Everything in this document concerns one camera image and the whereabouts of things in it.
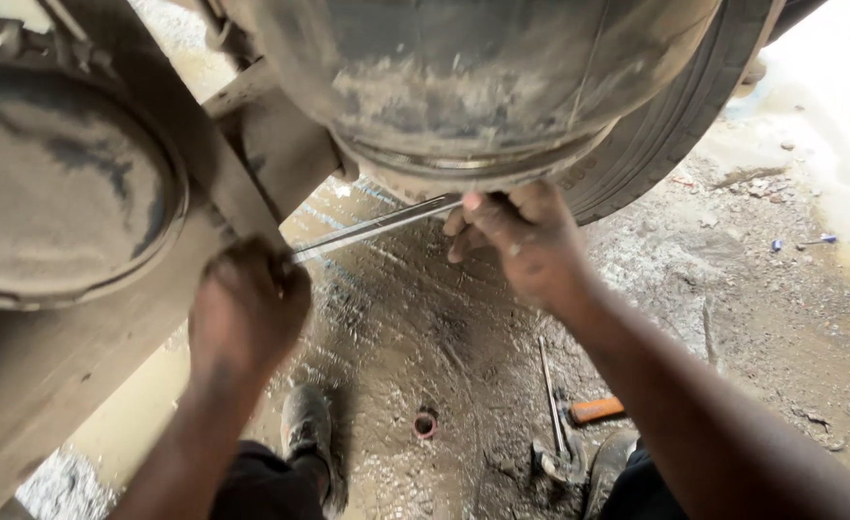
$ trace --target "truck tire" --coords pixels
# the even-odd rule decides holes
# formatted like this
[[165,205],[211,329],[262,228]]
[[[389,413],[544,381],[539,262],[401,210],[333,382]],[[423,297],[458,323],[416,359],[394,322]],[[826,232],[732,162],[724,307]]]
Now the truck tire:
[[688,65],[554,180],[580,225],[646,194],[708,131],[768,37],[779,0],[726,0]]

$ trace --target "muddy shoe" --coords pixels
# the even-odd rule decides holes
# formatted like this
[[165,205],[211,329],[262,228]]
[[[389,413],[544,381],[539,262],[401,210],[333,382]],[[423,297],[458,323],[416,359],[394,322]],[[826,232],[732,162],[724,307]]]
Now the muddy shoe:
[[322,513],[332,520],[346,505],[345,482],[332,462],[332,418],[325,397],[315,387],[295,387],[283,400],[281,412],[283,458],[300,473],[318,477]]
[[602,513],[604,502],[611,496],[617,476],[627,467],[627,459],[637,449],[640,434],[634,429],[619,429],[608,436],[592,463],[589,505],[584,520],[595,520]]

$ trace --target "hand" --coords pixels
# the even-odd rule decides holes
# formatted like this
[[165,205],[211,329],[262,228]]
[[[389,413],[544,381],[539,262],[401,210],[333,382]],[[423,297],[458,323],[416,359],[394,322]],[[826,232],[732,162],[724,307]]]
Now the hand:
[[195,390],[260,391],[296,345],[309,313],[309,274],[293,266],[284,275],[281,260],[251,239],[204,269],[188,318]]
[[591,270],[582,234],[552,183],[519,186],[507,198],[466,194],[444,234],[455,237],[448,253],[454,263],[470,249],[494,246],[515,292],[551,313],[587,294]]

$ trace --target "concrete floor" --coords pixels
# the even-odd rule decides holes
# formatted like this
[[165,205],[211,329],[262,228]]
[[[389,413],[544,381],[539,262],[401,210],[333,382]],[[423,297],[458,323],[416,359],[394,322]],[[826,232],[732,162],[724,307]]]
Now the concrete floor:
[[[183,20],[152,19],[169,52],[192,41]],[[199,52],[181,55],[182,75],[197,77]],[[587,227],[590,255],[615,289],[850,467],[850,0],[832,0],[762,57],[766,79],[731,101],[676,171]],[[364,180],[327,182],[284,236],[299,242],[397,204]],[[579,502],[528,471],[531,440],[552,444],[537,337],[552,343],[567,396],[608,390],[558,324],[513,299],[489,256],[448,265],[440,228],[419,222],[309,265],[316,310],[302,348],[245,436],[277,446],[283,396],[307,381],[332,398],[347,518],[570,514]],[[795,248],[821,232],[839,242]],[[778,254],[773,239],[785,241]],[[120,491],[184,385],[178,325],[58,457],[84,457]],[[411,432],[421,407],[438,413],[430,442]],[[586,428],[589,455],[626,422]]]

